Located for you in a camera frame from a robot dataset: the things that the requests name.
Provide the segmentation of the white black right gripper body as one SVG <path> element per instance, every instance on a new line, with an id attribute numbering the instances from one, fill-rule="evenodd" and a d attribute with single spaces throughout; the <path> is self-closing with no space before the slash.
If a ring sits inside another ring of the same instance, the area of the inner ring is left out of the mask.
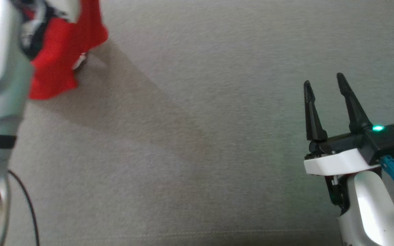
<path id="1" fill-rule="evenodd" d="M 310 142 L 310 153 L 304 160 L 305 171 L 325 178 L 333 205 L 349 206 L 346 182 L 351 174 L 367 170 L 382 177 L 379 165 L 369 165 L 361 156 L 358 150 L 361 143 L 362 137 L 351 133 Z"/>

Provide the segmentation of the red shorts with white waistband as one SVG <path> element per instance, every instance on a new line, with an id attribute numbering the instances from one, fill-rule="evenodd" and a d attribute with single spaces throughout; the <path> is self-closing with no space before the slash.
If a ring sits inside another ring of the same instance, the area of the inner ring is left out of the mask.
<path id="1" fill-rule="evenodd" d="M 100 0 L 80 0 L 78 20 L 66 20 L 54 9 L 43 47 L 32 64 L 35 72 L 29 98 L 47 100 L 78 87 L 75 70 L 90 50 L 105 43 L 108 31 L 103 24 Z"/>

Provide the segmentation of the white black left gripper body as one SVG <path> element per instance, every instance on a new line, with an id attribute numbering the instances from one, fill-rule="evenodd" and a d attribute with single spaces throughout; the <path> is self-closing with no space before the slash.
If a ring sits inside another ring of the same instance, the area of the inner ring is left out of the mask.
<path id="1" fill-rule="evenodd" d="M 81 14 L 81 0 L 18 0 L 22 13 L 22 48 L 33 60 L 42 50 L 45 31 L 52 18 L 76 23 Z"/>

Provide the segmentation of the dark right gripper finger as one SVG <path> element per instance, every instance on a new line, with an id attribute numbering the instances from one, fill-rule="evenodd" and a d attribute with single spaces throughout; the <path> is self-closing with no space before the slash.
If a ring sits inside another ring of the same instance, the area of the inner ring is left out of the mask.
<path id="1" fill-rule="evenodd" d="M 327 132 L 322 128 L 319 120 L 315 106 L 315 95 L 308 80 L 304 83 L 304 105 L 306 139 L 316 142 L 327 140 Z"/>
<path id="2" fill-rule="evenodd" d="M 363 107 L 358 101 L 355 93 L 347 82 L 344 74 L 337 73 L 339 90 L 345 99 L 346 108 L 349 116 L 349 130 L 353 134 L 361 134 L 371 130 L 373 124 L 366 115 Z"/>

